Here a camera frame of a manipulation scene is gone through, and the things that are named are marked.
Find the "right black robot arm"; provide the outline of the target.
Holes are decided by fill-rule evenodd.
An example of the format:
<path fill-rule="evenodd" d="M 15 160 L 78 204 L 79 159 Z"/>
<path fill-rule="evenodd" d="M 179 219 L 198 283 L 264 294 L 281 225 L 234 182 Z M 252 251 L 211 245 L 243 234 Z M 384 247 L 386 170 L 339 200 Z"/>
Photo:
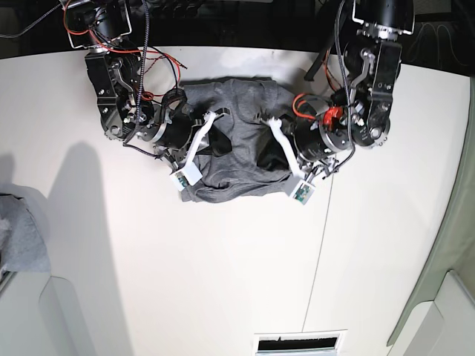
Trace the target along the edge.
<path fill-rule="evenodd" d="M 144 88 L 148 55 L 166 59 L 175 81 L 182 64 L 155 47 L 146 45 L 140 50 L 129 41 L 132 26 L 127 1 L 61 1 L 60 5 L 72 48 L 88 50 L 87 75 L 104 134 L 126 148 L 132 148 L 132 139 L 141 139 L 154 146 L 152 151 L 141 150 L 142 154 L 182 161 L 205 125 L 204 113 L 189 104 L 178 84 L 159 96 Z"/>

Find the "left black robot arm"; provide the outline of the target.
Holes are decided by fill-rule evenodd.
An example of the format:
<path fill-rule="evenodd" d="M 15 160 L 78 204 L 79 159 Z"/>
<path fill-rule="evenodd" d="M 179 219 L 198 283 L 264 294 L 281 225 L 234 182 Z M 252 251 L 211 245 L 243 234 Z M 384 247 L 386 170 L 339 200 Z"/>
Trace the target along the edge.
<path fill-rule="evenodd" d="M 335 50 L 341 87 L 330 96 L 300 93 L 290 115 L 276 119 L 283 139 L 271 138 L 259 151 L 266 171 L 322 170 L 327 176 L 349 162 L 357 147 L 373 148 L 387 140 L 393 90 L 401 69 L 401 35 L 413 33 L 412 1 L 341 1 L 333 33 L 307 71 L 327 70 Z"/>

